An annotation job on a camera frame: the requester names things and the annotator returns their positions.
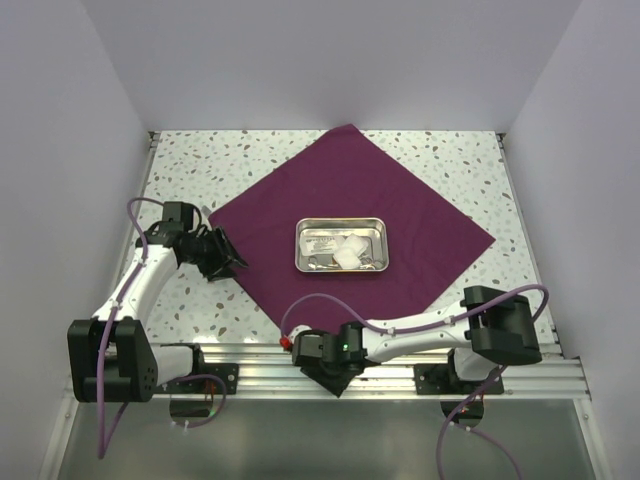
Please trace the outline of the hemostat clamp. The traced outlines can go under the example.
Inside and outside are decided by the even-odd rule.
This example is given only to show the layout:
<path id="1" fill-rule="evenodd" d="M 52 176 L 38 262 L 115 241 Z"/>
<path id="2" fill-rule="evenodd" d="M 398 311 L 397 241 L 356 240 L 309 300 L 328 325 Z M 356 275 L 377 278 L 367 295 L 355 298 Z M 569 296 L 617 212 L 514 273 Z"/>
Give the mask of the hemostat clamp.
<path id="1" fill-rule="evenodd" d="M 335 263 L 330 262 L 328 264 L 322 263 L 317 257 L 311 256 L 308 258 L 307 268 L 311 271 L 319 271 L 319 270 L 340 270 L 341 267 Z"/>

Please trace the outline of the white suture packet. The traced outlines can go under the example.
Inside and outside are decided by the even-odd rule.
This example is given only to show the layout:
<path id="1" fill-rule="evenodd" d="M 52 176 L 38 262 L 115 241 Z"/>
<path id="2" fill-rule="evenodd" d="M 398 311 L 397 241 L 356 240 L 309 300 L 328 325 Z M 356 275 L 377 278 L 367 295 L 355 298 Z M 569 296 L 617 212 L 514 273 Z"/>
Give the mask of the white suture packet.
<path id="1" fill-rule="evenodd" d="M 341 235 L 316 236 L 303 235 L 300 237 L 299 246 L 303 256 L 333 254 L 345 242 Z"/>

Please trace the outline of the stainless steel tray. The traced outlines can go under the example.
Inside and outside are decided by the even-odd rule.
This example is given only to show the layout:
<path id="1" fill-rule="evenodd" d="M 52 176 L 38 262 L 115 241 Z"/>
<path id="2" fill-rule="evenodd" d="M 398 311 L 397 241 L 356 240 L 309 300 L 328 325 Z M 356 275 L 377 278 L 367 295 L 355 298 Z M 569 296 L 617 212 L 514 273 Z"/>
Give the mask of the stainless steel tray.
<path id="1" fill-rule="evenodd" d="M 389 261 L 387 228 L 379 218 L 304 218 L 296 225 L 300 272 L 377 273 Z"/>

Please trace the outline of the white gauze pad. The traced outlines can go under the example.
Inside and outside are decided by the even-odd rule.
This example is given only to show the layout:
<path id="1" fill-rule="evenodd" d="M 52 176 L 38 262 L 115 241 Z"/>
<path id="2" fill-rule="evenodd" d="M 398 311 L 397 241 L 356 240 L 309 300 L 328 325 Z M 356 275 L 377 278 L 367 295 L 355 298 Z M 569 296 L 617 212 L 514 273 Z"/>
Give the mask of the white gauze pad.
<path id="1" fill-rule="evenodd" d="M 366 252 L 368 245 L 369 243 L 366 237 L 356 234 L 349 235 L 342 244 L 344 248 L 352 251 L 357 257 Z"/>
<path id="2" fill-rule="evenodd" d="M 356 252 L 350 248 L 340 248 L 334 254 L 336 264 L 342 270 L 357 270 L 360 268 L 361 260 Z"/>

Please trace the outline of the purple cloth drape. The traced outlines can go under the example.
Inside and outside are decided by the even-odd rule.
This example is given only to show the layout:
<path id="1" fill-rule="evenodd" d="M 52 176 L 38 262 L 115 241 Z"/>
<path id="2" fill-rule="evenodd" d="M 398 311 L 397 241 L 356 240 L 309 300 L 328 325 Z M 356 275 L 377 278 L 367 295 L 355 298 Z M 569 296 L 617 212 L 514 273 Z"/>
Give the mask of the purple cloth drape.
<path id="1" fill-rule="evenodd" d="M 379 273 L 304 273 L 294 263 L 305 218 L 375 217 L 390 260 Z M 492 244 L 454 205 L 354 126 L 328 131 L 212 214 L 245 260 L 237 283 L 278 325 L 342 339 L 359 318 L 424 311 Z"/>

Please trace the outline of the metal scissors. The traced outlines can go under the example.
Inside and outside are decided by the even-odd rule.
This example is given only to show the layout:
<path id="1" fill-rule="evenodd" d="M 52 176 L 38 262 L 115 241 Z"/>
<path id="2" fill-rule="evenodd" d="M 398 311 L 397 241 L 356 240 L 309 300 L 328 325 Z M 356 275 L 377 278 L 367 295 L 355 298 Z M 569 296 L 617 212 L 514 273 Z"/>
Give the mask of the metal scissors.
<path id="1" fill-rule="evenodd" d="M 361 257 L 359 268 L 361 270 L 381 271 L 385 268 L 385 263 L 381 260 L 375 260 L 372 257 Z"/>

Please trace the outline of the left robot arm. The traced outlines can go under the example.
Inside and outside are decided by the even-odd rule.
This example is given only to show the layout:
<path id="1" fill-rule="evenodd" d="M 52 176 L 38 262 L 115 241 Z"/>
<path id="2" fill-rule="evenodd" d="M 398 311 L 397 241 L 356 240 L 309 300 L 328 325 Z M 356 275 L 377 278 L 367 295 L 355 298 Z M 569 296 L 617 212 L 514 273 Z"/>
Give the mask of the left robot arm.
<path id="1" fill-rule="evenodd" d="M 147 402 L 167 383 L 189 393 L 207 383 L 198 345 L 153 344 L 146 323 L 181 265 L 195 266 L 214 282 L 236 277 L 247 263 L 224 229 L 206 225 L 195 205 L 167 201 L 160 206 L 160 219 L 137 231 L 133 259 L 114 293 L 67 331 L 73 391 L 81 403 Z"/>

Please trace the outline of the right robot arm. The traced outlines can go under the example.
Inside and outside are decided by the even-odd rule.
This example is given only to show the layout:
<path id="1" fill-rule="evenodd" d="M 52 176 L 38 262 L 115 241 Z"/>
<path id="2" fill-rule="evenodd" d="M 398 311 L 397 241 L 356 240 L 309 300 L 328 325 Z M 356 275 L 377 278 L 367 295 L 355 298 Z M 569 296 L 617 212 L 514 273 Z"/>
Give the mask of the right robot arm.
<path id="1" fill-rule="evenodd" d="M 461 300 L 447 307 L 397 319 L 366 320 L 359 314 L 335 333 L 307 325 L 282 327 L 281 346 L 300 371 L 336 397 L 365 369 L 420 352 L 445 349 L 442 374 L 454 394 L 496 380 L 508 366 L 542 360 L 531 308 L 530 286 L 509 292 L 486 286 L 465 288 Z"/>

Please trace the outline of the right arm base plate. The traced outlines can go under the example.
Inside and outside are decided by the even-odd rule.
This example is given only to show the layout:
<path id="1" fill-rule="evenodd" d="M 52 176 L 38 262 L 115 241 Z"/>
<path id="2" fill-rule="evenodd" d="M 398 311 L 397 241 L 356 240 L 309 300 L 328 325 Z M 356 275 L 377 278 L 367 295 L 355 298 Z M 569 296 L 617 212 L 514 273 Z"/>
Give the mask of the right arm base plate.
<path id="1" fill-rule="evenodd" d="M 478 367 L 464 369 L 455 365 L 450 355 L 446 363 L 418 363 L 413 366 L 413 379 L 418 395 L 469 395 L 498 371 L 494 363 L 480 359 Z"/>

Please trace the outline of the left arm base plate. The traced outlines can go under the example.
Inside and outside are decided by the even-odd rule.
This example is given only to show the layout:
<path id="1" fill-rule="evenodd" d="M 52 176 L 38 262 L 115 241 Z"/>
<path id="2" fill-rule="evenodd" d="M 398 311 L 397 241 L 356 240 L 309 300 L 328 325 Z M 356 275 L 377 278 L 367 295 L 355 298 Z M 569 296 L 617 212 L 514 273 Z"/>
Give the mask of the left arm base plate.
<path id="1" fill-rule="evenodd" d="M 170 381 L 155 388 L 155 394 L 166 395 L 203 395 L 205 393 L 221 395 L 220 383 L 223 383 L 228 395 L 235 395 L 239 381 L 240 367 L 237 363 L 205 363 L 195 373 L 196 379 Z"/>

